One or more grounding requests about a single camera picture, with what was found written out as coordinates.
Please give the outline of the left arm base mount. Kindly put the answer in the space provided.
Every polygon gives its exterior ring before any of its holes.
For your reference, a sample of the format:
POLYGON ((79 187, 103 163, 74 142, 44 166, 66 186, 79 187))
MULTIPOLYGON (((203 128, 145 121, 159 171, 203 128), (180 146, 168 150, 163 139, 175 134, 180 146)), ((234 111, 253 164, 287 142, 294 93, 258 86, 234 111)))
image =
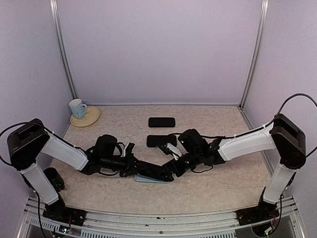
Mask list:
POLYGON ((82 209, 71 208, 58 197, 58 200, 51 205, 45 204, 43 217, 54 221, 67 223, 69 225, 83 226, 87 212, 82 209))

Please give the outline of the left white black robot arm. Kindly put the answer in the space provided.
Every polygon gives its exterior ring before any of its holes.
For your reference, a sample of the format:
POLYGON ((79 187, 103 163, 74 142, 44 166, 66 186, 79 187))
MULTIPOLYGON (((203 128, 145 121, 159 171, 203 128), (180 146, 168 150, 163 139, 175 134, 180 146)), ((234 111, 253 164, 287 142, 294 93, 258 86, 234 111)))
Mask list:
POLYGON ((138 161, 132 153, 134 144, 124 146, 112 135, 98 137, 94 146, 84 150, 57 136, 39 119, 21 122, 15 127, 17 129, 7 137, 10 163, 50 205, 50 213, 60 221, 66 220, 69 209, 59 202, 58 190, 38 165, 39 154, 55 158, 85 175, 99 174, 101 169, 118 172, 120 177, 138 172, 138 161))

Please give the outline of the black phone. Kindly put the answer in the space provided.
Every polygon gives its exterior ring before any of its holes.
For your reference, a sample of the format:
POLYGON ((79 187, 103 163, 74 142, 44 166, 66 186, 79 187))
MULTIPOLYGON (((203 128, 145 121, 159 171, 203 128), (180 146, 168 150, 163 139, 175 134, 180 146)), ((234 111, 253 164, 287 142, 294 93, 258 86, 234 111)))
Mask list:
POLYGON ((173 176, 166 173, 162 166, 157 165, 146 165, 142 170, 138 171, 138 174, 150 179, 164 182, 174 181, 173 176))

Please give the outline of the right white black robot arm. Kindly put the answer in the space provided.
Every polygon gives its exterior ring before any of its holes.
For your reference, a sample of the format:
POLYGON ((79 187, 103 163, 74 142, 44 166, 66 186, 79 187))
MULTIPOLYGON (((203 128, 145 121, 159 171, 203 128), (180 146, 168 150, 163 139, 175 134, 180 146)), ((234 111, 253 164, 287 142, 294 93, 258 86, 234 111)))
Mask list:
POLYGON ((254 130, 216 138, 210 143, 195 129, 185 131, 178 140, 186 154, 163 166, 168 175, 175 174, 177 177, 200 164, 214 166, 241 156, 277 150, 280 162, 263 190, 262 202, 253 209, 253 215, 258 220, 264 220, 272 213, 272 204, 279 200, 296 171, 306 162, 306 136, 283 114, 277 114, 272 122, 254 130))

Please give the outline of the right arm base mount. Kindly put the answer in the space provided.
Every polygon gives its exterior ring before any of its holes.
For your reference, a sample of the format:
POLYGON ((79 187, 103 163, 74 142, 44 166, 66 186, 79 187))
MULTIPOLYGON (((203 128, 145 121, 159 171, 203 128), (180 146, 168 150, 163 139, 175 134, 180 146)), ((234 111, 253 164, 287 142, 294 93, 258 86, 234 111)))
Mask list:
POLYGON ((261 193, 257 206, 243 208, 236 211, 237 220, 240 226, 262 222, 280 215, 277 203, 270 204, 264 202, 263 195, 264 191, 261 193))

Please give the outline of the light blue phone case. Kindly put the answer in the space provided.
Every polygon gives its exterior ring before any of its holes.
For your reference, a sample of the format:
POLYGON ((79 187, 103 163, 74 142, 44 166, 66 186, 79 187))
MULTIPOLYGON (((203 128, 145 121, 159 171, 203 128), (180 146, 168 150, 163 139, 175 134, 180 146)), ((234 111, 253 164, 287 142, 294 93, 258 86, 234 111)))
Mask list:
POLYGON ((149 178, 139 174, 134 175, 134 179, 136 182, 142 182, 142 183, 168 183, 168 181, 162 181, 159 179, 149 178))

